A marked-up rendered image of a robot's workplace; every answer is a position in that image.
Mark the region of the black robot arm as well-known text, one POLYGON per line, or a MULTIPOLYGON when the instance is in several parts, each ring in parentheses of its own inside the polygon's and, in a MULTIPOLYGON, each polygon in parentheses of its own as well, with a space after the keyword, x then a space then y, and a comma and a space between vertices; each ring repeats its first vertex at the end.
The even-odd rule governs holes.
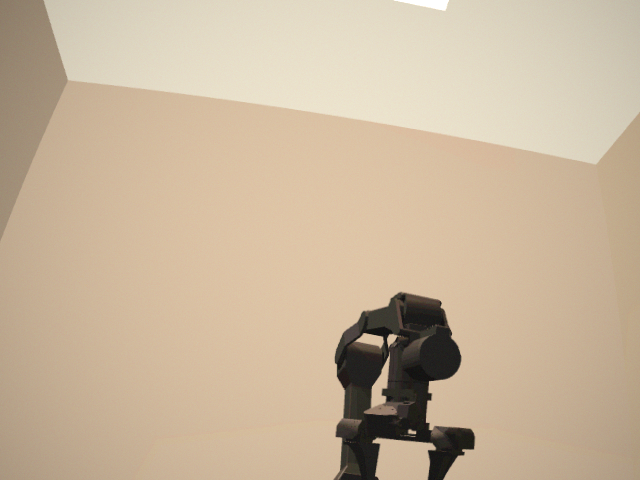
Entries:
MULTIPOLYGON (((407 430, 423 429, 416 394, 394 403, 387 396, 384 404, 371 408, 372 386, 389 352, 388 382, 429 385, 459 370, 462 357, 441 305, 438 299, 399 292, 387 306, 363 311, 358 322, 343 332, 335 353, 337 378, 345 389, 343 418, 365 421, 366 436, 395 438, 407 430), (364 333, 383 337, 381 349, 357 342, 364 333), (391 334, 398 337, 388 347, 391 334)), ((356 455, 343 441, 346 438, 342 438, 340 471, 333 480, 362 480, 356 455)))

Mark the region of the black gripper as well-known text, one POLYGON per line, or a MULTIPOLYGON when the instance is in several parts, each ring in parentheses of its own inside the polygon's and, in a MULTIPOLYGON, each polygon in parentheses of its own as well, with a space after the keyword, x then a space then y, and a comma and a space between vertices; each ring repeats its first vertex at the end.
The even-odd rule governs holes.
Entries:
MULTIPOLYGON (((471 428, 443 426, 434 426, 433 430, 429 430, 430 423, 426 423, 426 411, 427 401, 431 401, 432 393, 429 393, 427 384, 388 382, 387 388, 382 389, 382 396, 388 396, 388 402, 392 403, 405 402, 412 397, 412 394, 417 395, 422 408, 422 431, 415 430, 416 434, 411 434, 407 430, 395 438, 386 439, 433 443, 435 451, 428 450, 430 460, 428 480, 443 480, 455 459, 465 455, 462 449, 474 450, 474 432, 471 428)), ((373 441, 377 438, 384 439, 384 437, 366 436, 365 430, 365 421, 341 418, 336 426, 335 437, 346 438, 343 444, 349 445, 355 453, 362 480, 374 480, 381 444, 373 441)))

